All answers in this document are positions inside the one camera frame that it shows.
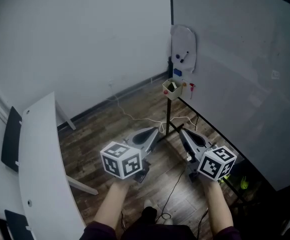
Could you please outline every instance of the red marker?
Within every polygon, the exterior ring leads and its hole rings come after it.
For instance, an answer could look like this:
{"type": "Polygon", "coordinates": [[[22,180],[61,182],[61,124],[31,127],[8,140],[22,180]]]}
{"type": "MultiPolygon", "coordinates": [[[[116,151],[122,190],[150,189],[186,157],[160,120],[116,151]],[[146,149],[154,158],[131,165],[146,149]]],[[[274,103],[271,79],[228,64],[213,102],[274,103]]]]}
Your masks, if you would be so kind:
{"type": "Polygon", "coordinates": [[[193,96],[193,90],[194,90],[195,84],[190,83],[189,85],[190,85],[190,100],[191,100],[193,96]]]}

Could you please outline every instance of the forearm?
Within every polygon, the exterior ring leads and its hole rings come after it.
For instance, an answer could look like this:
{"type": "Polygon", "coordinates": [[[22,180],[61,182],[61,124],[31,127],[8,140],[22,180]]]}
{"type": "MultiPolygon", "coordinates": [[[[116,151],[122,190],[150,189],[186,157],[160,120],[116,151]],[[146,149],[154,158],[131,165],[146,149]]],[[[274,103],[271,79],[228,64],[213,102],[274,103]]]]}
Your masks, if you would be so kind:
{"type": "Polygon", "coordinates": [[[230,209],[217,181],[202,180],[208,206],[210,228],[213,236],[223,229],[233,226],[230,209]]]}
{"type": "Polygon", "coordinates": [[[99,207],[94,221],[108,225],[115,230],[129,187],[128,180],[115,181],[99,207]]]}

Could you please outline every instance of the person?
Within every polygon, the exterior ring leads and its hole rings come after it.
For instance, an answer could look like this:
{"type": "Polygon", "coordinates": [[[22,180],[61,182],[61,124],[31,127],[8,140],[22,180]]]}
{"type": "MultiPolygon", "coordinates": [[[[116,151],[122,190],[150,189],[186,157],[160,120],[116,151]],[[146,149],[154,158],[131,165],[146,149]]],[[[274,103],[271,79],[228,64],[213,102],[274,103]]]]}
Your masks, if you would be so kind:
{"type": "MultiPolygon", "coordinates": [[[[241,240],[240,233],[233,227],[233,218],[217,181],[200,174],[208,206],[211,232],[214,240],[241,240]]],[[[123,203],[130,187],[130,180],[115,181],[91,224],[80,240],[117,240],[115,228],[120,219],[123,203]]],[[[195,240],[191,229],[186,225],[172,225],[167,219],[164,224],[155,224],[157,210],[149,200],[144,202],[141,217],[121,236],[121,240],[195,240]]]]}

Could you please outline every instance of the white shoe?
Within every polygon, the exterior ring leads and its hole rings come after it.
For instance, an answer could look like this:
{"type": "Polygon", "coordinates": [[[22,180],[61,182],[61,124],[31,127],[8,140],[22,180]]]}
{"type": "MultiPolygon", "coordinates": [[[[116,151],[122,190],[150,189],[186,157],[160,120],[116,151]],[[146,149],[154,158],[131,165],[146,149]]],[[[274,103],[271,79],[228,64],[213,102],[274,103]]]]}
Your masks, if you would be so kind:
{"type": "Polygon", "coordinates": [[[164,221],[163,225],[173,225],[173,220],[171,218],[168,218],[164,221]]]}
{"type": "Polygon", "coordinates": [[[152,204],[152,202],[151,202],[149,199],[146,199],[146,200],[144,201],[144,209],[145,209],[146,207],[153,207],[153,204],[152,204]]]}

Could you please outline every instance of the blue eraser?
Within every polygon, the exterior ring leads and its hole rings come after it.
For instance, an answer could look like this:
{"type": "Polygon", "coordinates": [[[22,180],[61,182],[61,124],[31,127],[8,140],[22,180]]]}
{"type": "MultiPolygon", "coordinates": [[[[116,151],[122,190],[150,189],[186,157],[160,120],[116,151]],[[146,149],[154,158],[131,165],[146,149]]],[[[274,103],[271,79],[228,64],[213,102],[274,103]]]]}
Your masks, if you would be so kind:
{"type": "Polygon", "coordinates": [[[178,70],[177,68],[174,68],[174,74],[178,75],[179,77],[182,76],[182,71],[178,70]]]}

